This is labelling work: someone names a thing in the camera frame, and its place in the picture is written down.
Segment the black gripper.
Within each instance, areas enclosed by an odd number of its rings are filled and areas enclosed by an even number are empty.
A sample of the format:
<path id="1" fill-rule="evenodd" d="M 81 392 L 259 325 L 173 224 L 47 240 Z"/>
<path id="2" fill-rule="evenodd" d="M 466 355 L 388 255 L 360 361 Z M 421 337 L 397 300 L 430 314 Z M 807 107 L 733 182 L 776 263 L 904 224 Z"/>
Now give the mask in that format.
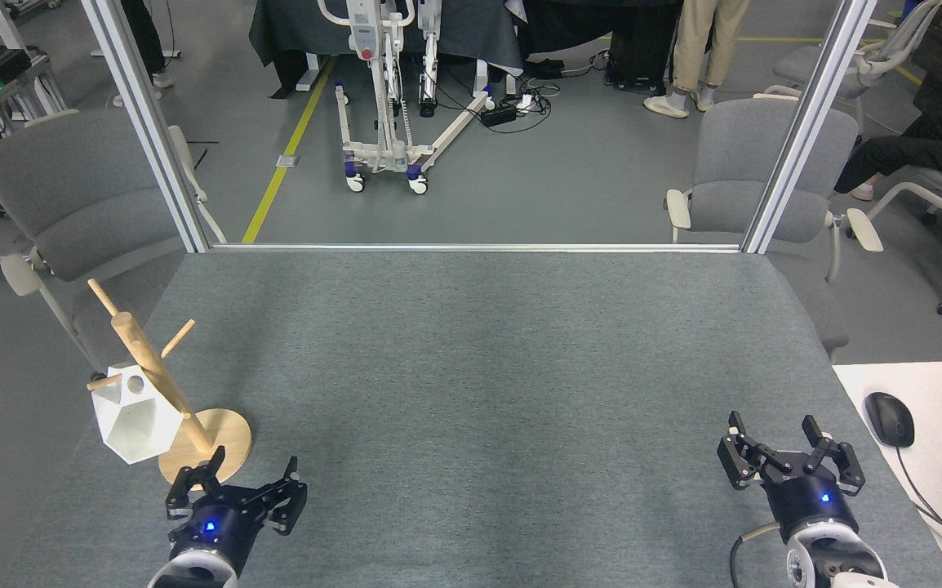
<path id="1" fill-rule="evenodd" d="M 181 520 L 168 535 L 170 559 L 186 550 L 216 551 L 235 572 L 242 572 L 263 524 L 280 536 L 291 535 L 306 506 L 309 485 L 300 480 L 299 458 L 291 457 L 276 483 L 257 490 L 221 488 L 217 472 L 224 458 L 225 446 L 218 446 L 209 461 L 181 466 L 176 474 L 165 500 L 167 518 Z M 194 485 L 206 495 L 192 505 L 189 492 Z"/>
<path id="2" fill-rule="evenodd" d="M 802 467 L 807 475 L 786 480 L 768 481 L 765 493 L 775 522 L 780 526 L 780 538 L 791 539 L 800 528 L 808 524 L 834 521 L 859 531 L 858 521 L 842 494 L 855 497 L 865 484 L 853 446 L 838 442 L 829 433 L 821 430 L 813 416 L 805 416 L 801 429 L 806 433 L 813 450 Z M 755 483 L 767 466 L 782 473 L 787 472 L 787 461 L 765 443 L 747 435 L 746 425 L 739 411 L 731 411 L 727 432 L 722 436 L 717 449 L 718 460 L 736 490 L 743 490 Z M 833 474 L 815 474 L 823 459 L 833 459 L 838 477 Z"/>

